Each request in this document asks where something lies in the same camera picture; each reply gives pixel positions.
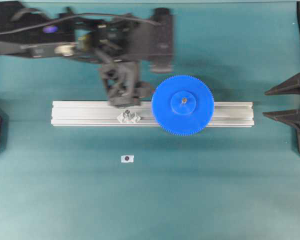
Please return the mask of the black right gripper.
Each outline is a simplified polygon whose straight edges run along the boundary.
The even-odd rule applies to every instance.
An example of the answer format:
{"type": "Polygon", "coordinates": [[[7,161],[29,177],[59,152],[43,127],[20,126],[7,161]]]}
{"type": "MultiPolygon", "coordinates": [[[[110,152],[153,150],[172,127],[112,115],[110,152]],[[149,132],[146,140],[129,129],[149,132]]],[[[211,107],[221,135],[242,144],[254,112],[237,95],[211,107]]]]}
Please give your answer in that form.
{"type": "MultiPolygon", "coordinates": [[[[300,95],[300,73],[267,90],[265,95],[300,95]]],[[[265,117],[300,130],[300,109],[263,112],[265,117]]],[[[300,132],[297,133],[300,153],[300,132]]]]}

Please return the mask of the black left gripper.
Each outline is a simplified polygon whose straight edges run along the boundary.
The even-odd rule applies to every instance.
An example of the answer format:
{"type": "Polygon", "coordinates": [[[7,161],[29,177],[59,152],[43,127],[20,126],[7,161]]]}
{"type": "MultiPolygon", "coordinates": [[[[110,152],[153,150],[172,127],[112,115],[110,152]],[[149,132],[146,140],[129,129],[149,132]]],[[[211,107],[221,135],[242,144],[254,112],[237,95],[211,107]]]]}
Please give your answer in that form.
{"type": "Polygon", "coordinates": [[[110,21],[91,20],[91,31],[79,38],[79,50],[94,54],[98,49],[114,61],[133,62],[133,92],[125,86],[127,68],[122,64],[102,64],[99,74],[109,105],[113,107],[140,106],[141,99],[152,95],[152,85],[141,81],[138,61],[150,62],[154,73],[170,73],[174,57],[174,16],[169,8],[159,7],[145,21],[132,21],[131,14],[110,21]]]}

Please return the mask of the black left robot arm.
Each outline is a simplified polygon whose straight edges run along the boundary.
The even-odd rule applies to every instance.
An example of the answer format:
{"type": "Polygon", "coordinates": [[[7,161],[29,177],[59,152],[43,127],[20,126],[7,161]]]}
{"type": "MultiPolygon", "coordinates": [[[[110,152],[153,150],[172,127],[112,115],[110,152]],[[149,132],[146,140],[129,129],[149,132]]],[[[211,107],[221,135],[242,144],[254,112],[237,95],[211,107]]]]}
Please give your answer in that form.
{"type": "Polygon", "coordinates": [[[108,103],[138,106],[153,94],[140,80],[140,62],[157,74],[170,73],[174,56],[174,16],[169,8],[149,18],[130,13],[75,13],[70,7],[57,18],[22,2],[0,1],[0,56],[54,58],[99,65],[108,103]]]}

